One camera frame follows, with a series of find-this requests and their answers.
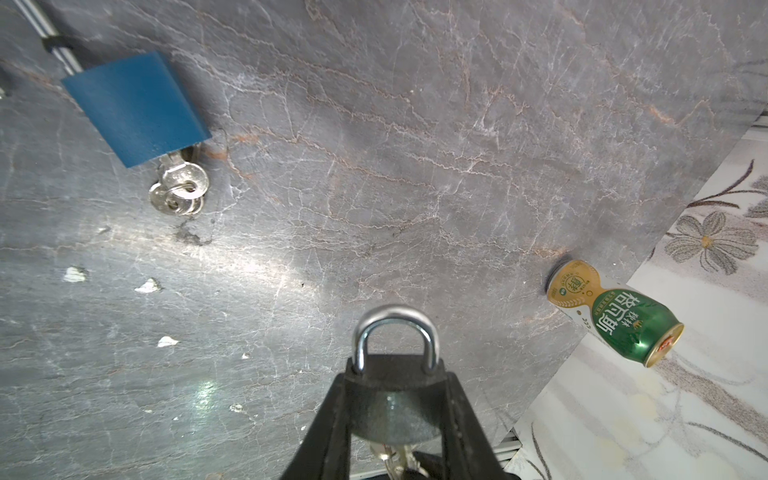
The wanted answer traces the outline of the silver key set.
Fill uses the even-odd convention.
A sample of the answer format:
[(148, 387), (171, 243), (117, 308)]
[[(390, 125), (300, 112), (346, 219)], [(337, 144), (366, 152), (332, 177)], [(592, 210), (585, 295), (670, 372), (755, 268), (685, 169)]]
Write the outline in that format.
[(390, 479), (427, 478), (429, 473), (416, 459), (412, 445), (387, 445), (370, 442), (372, 454), (384, 463)]
[(159, 158), (159, 180), (149, 188), (149, 201), (166, 215), (196, 215), (204, 205), (210, 187), (209, 176), (197, 163), (196, 146), (168, 153)]

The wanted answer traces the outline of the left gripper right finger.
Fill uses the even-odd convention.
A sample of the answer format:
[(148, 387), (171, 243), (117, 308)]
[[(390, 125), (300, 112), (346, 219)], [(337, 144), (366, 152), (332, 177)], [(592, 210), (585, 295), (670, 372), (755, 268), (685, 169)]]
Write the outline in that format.
[(448, 372), (442, 419), (445, 479), (508, 479), (458, 377)]

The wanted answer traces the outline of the small black padlock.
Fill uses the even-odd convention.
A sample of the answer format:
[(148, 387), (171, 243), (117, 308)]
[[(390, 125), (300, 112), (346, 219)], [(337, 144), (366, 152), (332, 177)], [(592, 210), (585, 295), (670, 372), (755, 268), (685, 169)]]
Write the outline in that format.
[[(405, 325), (423, 340), (419, 355), (370, 354), (368, 340), (386, 325)], [(345, 374), (351, 433), (385, 445), (413, 445), (441, 435), (446, 371), (437, 329), (426, 314), (384, 305), (363, 315)]]

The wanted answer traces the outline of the blue padlock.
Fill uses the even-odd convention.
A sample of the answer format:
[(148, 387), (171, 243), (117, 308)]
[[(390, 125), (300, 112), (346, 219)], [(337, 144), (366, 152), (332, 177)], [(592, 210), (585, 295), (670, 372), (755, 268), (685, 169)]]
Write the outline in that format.
[(163, 54), (150, 51), (85, 69), (37, 2), (16, 5), (45, 50), (64, 65), (62, 84), (123, 165), (135, 167), (211, 137)]

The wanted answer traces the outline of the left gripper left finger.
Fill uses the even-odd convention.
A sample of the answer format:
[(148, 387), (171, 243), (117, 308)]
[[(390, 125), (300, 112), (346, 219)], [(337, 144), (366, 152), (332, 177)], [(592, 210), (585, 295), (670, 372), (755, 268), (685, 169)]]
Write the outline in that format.
[(281, 479), (348, 479), (349, 423), (345, 375), (338, 374)]

